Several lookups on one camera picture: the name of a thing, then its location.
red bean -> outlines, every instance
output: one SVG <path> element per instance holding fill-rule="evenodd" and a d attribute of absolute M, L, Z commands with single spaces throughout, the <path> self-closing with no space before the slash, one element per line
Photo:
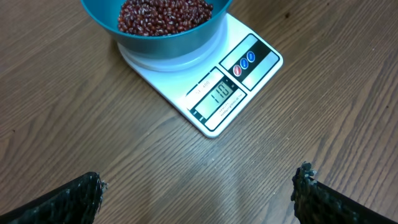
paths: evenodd
<path fill-rule="evenodd" d="M 132 35 L 178 34 L 209 21 L 212 10 L 205 0 L 127 0 L 118 29 Z"/>

digital scale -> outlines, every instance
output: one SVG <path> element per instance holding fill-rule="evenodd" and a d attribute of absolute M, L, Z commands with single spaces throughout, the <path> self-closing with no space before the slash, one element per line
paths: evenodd
<path fill-rule="evenodd" d="M 134 55 L 126 62 L 205 136 L 215 138 L 281 68 L 283 58 L 253 30 L 227 14 L 202 47 L 167 60 Z"/>

teal bowl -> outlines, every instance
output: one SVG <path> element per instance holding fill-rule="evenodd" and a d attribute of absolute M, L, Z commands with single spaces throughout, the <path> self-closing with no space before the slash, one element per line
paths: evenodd
<path fill-rule="evenodd" d="M 213 37 L 232 0 L 207 0 L 214 5 L 213 17 L 204 24 L 179 34 L 144 37 L 125 34 L 118 30 L 118 16 L 125 0 L 81 0 L 86 12 L 102 26 L 112 38 L 132 53 L 146 58 L 173 58 L 201 47 Z"/>

adzuki bean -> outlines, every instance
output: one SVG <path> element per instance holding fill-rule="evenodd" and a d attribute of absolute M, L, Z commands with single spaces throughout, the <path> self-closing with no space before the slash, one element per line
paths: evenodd
<path fill-rule="evenodd" d="M 212 10 L 205 0 L 127 0 L 118 29 L 143 36 L 178 34 L 209 21 Z"/>

wooden table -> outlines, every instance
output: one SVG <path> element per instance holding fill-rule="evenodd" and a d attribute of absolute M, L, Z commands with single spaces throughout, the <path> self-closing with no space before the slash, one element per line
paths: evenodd
<path fill-rule="evenodd" d="M 398 1 L 240 0 L 284 66 L 218 139 L 122 60 L 79 0 L 0 1 L 0 213 L 88 171 L 96 223 L 298 223 L 291 178 L 398 221 Z"/>

